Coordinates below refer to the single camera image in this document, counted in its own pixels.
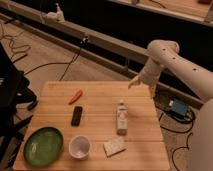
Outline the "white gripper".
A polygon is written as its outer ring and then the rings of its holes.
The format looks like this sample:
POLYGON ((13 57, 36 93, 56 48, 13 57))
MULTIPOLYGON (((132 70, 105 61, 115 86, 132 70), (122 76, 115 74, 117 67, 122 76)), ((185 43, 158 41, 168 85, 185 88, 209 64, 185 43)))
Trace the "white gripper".
POLYGON ((140 84, 140 81, 146 85, 149 85, 150 96, 151 98, 155 97, 156 91, 156 83, 159 80, 161 73, 160 65, 152 59, 149 59, 143 69, 139 73, 139 77, 135 76, 133 79, 130 80, 128 84, 128 88, 132 86, 136 86, 140 84))

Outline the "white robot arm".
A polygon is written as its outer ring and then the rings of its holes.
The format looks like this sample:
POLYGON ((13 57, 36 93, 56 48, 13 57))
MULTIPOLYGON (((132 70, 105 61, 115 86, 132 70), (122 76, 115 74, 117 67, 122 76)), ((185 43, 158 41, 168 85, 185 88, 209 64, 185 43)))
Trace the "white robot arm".
POLYGON ((187 85, 203 101, 195 123, 189 171, 213 171, 213 72, 179 56, 175 41, 153 40, 147 51, 149 58, 145 66, 128 87, 144 83, 154 92, 164 68, 187 85))

